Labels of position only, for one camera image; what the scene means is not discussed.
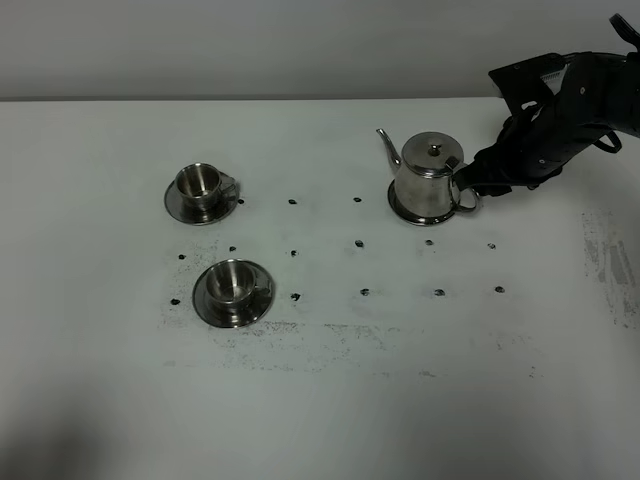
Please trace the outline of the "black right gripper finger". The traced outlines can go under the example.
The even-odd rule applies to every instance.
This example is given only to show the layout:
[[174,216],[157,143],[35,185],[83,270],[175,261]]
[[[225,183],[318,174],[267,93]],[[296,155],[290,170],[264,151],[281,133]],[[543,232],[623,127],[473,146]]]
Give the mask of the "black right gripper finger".
[[525,154],[522,140],[529,131],[534,112],[521,112],[507,118],[496,142],[478,151],[472,163],[454,174],[454,181],[460,190],[465,190],[465,179],[489,178],[507,181],[512,188],[523,186],[530,190],[538,184],[522,172]]
[[468,178],[462,185],[473,189],[481,197],[500,197],[512,192],[512,186],[502,179]]

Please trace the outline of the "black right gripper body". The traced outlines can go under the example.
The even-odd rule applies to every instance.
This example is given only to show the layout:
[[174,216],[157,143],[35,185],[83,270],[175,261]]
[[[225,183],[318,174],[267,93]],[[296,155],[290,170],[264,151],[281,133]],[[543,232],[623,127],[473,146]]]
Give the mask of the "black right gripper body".
[[524,137],[534,116],[552,102],[554,92],[548,82],[558,80],[564,67],[562,55],[547,53],[489,72],[510,111],[496,140],[499,160],[507,167],[507,173],[516,178],[521,176]]

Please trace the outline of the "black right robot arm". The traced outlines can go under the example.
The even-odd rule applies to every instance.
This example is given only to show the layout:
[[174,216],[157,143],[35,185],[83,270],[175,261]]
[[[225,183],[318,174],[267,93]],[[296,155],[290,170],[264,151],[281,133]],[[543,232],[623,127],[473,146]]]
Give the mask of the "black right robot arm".
[[454,175],[458,188],[502,196],[535,189],[585,149],[615,154],[639,134],[639,52],[548,53],[490,71],[509,108],[496,142]]

